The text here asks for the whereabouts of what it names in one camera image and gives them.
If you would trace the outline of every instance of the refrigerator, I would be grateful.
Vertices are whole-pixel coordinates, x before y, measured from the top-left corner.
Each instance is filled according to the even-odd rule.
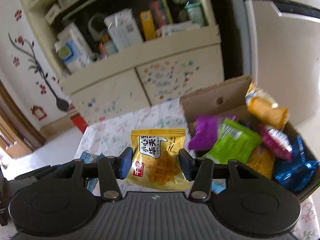
[[[309,118],[320,99],[320,0],[229,0],[229,4],[239,37],[236,57],[241,74],[252,74],[259,87],[288,107],[294,125]],[[223,31],[221,39],[223,50]]]

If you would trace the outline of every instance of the blue gripper pad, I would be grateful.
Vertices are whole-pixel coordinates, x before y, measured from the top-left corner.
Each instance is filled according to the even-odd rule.
[[[131,147],[127,147],[123,153],[118,157],[121,160],[121,165],[119,169],[120,179],[125,179],[127,174],[131,168],[131,162],[133,157],[133,149]]]
[[[181,170],[186,177],[186,180],[193,181],[192,163],[194,163],[194,159],[188,154],[185,149],[181,149],[179,151],[179,161]]]

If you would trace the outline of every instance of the pink candy wrapper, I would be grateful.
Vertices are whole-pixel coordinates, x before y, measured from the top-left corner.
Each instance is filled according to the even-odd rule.
[[[196,133],[188,144],[189,149],[195,151],[211,150],[218,139],[219,131],[226,118],[234,121],[236,116],[198,116],[196,118]]]
[[[291,160],[292,147],[286,134],[263,124],[258,125],[259,133],[262,136],[262,142],[271,150],[273,155],[283,160]]]

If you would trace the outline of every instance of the green snack bag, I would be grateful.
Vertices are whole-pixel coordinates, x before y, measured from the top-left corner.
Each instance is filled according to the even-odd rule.
[[[261,142],[262,138],[259,134],[237,122],[226,119],[217,142],[203,157],[221,164],[227,164],[230,159],[247,163],[253,149]]]

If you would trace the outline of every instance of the wall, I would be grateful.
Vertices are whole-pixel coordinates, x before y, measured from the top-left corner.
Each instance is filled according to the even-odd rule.
[[[30,57],[18,51],[8,37],[10,33],[13,42],[29,53],[32,53],[28,41],[33,45],[37,61],[44,73],[48,73],[47,80],[54,92],[62,99],[67,98],[58,86],[59,80],[55,77],[42,51],[40,50],[27,19],[22,11],[19,0],[0,0],[0,79],[13,100],[23,114],[36,129],[65,116],[56,106],[56,99],[48,86],[44,83],[32,65]],[[32,114],[33,106],[42,107],[46,117],[42,120]]]

